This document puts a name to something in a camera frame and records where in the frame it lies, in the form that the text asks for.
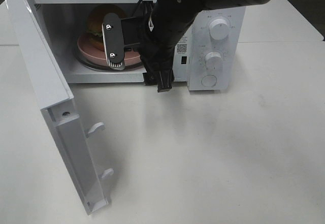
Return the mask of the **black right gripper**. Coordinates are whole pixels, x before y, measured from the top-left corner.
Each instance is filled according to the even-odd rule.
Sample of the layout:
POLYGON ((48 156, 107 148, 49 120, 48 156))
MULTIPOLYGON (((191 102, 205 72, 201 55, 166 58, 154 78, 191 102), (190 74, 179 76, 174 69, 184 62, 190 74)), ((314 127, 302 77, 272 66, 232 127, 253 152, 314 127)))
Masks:
POLYGON ((134 8, 134 12, 141 10, 138 16, 133 14, 132 17, 121 19, 124 48, 139 52, 146 70, 143 73, 144 84, 157 85, 157 92, 167 92, 172 89, 174 81, 174 47, 163 48, 149 31, 149 18, 154 6, 152 1, 144 1, 134 8))

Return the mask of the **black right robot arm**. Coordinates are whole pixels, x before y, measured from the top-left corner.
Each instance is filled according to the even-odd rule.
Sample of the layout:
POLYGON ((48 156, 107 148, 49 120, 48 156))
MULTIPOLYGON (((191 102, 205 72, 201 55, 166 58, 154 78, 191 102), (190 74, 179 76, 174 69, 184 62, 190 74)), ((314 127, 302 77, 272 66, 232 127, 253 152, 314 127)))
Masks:
POLYGON ((142 16, 117 22, 118 45, 137 49, 145 84, 164 92, 175 79, 175 48, 191 30, 191 54, 182 66, 188 88, 223 90, 230 82, 245 8, 269 1, 156 0, 142 16))

